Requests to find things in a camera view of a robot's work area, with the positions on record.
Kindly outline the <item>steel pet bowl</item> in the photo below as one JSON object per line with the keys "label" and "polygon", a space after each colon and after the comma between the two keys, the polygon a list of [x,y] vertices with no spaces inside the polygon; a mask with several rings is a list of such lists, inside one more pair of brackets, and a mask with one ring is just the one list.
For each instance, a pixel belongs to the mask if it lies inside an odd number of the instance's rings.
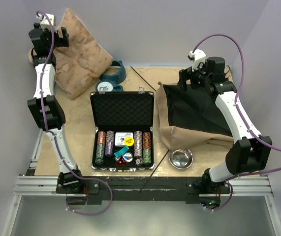
{"label": "steel pet bowl", "polygon": [[174,168],[184,170],[192,165],[193,154],[188,148],[172,150],[169,154],[169,161]]}

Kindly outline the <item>black poker chip case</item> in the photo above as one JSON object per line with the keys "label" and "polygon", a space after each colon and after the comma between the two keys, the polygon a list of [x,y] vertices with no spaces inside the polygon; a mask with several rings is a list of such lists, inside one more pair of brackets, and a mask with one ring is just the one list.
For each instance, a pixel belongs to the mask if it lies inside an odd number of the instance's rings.
{"label": "black poker chip case", "polygon": [[[153,168],[154,98],[150,91],[92,92],[95,124],[92,168],[110,171],[137,171]],[[132,132],[134,145],[120,157],[114,153],[116,132]]]}

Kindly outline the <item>aluminium frame rail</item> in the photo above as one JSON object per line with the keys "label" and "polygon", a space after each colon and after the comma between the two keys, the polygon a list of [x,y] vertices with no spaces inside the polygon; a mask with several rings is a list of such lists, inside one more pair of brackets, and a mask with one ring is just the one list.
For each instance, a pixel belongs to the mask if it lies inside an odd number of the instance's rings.
{"label": "aluminium frame rail", "polygon": [[[22,196],[65,196],[66,194],[56,193],[57,176],[34,176],[34,170],[30,170],[26,176],[21,175],[18,177],[15,188],[14,188],[14,198],[13,203],[19,205]],[[98,180],[98,177],[87,177],[87,180]],[[113,200],[113,192],[109,184],[100,180],[110,192],[110,201]],[[272,189],[269,183],[268,177],[237,177],[229,181],[231,184],[229,194],[217,194],[217,195],[201,195],[201,198],[210,197],[223,197],[227,196],[232,198],[232,196],[241,197],[254,197],[263,196],[265,198],[265,203],[267,204],[268,212],[271,218],[272,226],[276,235],[281,236],[281,221],[276,210]]]}

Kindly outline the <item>beige patterned pet cushion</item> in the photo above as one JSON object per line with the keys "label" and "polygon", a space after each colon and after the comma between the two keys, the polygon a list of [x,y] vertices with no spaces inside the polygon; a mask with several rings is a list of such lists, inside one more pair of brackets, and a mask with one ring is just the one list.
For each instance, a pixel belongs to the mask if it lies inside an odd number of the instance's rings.
{"label": "beige patterned pet cushion", "polygon": [[53,50],[57,60],[54,83],[74,100],[111,66],[113,57],[101,47],[71,9],[64,13],[59,31],[65,27],[69,34],[69,47]]}

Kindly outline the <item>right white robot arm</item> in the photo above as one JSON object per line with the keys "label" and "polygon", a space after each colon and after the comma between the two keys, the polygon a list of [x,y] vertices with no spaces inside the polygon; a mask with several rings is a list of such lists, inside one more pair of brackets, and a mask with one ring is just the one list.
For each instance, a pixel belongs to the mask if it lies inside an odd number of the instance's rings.
{"label": "right white robot arm", "polygon": [[190,52],[188,58],[192,66],[179,72],[182,91],[187,91],[187,81],[191,87],[200,86],[221,111],[231,131],[234,144],[225,161],[204,171],[196,188],[206,193],[214,193],[225,182],[239,174],[253,174],[264,170],[270,155],[272,140],[262,136],[247,115],[242,115],[243,106],[236,97],[237,89],[225,75],[225,60],[221,57],[206,57],[202,51]]}

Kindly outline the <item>yellow round dealer button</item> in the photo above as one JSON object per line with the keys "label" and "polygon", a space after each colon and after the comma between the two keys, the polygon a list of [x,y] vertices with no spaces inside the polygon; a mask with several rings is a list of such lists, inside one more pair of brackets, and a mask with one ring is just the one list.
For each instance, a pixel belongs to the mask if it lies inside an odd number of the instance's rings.
{"label": "yellow round dealer button", "polygon": [[124,140],[124,144],[128,147],[134,145],[134,139],[132,137],[126,137]]}

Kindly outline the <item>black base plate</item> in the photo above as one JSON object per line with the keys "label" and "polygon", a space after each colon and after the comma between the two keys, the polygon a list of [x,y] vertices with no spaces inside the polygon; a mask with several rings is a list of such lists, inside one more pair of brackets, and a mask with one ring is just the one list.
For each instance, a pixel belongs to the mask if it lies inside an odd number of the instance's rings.
{"label": "black base plate", "polygon": [[99,205],[110,200],[109,189],[100,182],[109,184],[113,192],[114,201],[159,201],[159,202],[185,202],[198,204],[201,195],[229,194],[229,187],[219,185],[202,188],[201,177],[152,177],[142,192],[139,192],[148,177],[98,177],[98,180],[87,180],[78,187],[63,187],[56,185],[56,193],[88,198],[87,204]]}

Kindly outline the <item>white playing card box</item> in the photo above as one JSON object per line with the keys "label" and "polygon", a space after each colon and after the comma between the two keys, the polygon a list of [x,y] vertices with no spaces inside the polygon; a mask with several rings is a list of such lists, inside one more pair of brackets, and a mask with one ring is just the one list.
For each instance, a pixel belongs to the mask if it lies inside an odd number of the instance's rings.
{"label": "white playing card box", "polygon": [[122,147],[125,145],[125,139],[131,137],[133,138],[132,132],[116,132],[115,133],[115,142],[114,145],[116,147]]}

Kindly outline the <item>teal cloth strip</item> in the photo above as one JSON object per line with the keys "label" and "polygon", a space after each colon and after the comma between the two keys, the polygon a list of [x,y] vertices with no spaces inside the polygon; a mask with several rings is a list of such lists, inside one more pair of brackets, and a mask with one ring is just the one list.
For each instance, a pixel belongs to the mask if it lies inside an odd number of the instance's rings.
{"label": "teal cloth strip", "polygon": [[114,156],[115,157],[120,157],[120,156],[124,155],[126,152],[128,152],[128,150],[129,150],[129,147],[128,146],[124,146],[119,151],[115,152]]}

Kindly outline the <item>teal pet bowl stand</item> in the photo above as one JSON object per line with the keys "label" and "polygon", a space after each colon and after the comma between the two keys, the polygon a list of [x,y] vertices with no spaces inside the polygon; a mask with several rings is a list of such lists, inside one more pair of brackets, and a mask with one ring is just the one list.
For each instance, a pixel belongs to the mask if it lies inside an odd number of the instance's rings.
{"label": "teal pet bowl stand", "polygon": [[119,70],[114,74],[103,73],[100,76],[100,80],[114,82],[115,84],[121,84],[126,79],[126,69],[123,65],[123,62],[121,60],[114,60],[112,61],[111,66],[118,66]]}

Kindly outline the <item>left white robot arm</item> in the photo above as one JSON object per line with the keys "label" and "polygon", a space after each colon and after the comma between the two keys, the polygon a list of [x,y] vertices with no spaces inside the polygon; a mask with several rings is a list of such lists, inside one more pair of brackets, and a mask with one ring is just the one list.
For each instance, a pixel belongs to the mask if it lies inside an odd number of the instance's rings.
{"label": "left white robot arm", "polygon": [[66,28],[62,28],[62,37],[59,37],[54,27],[35,23],[29,37],[33,43],[31,58],[36,70],[36,89],[33,98],[28,100],[28,108],[38,128],[49,137],[55,151],[59,165],[57,193],[80,193],[85,181],[79,177],[81,172],[66,140],[65,114],[54,96],[57,60],[53,50],[56,47],[68,47],[69,36]]}

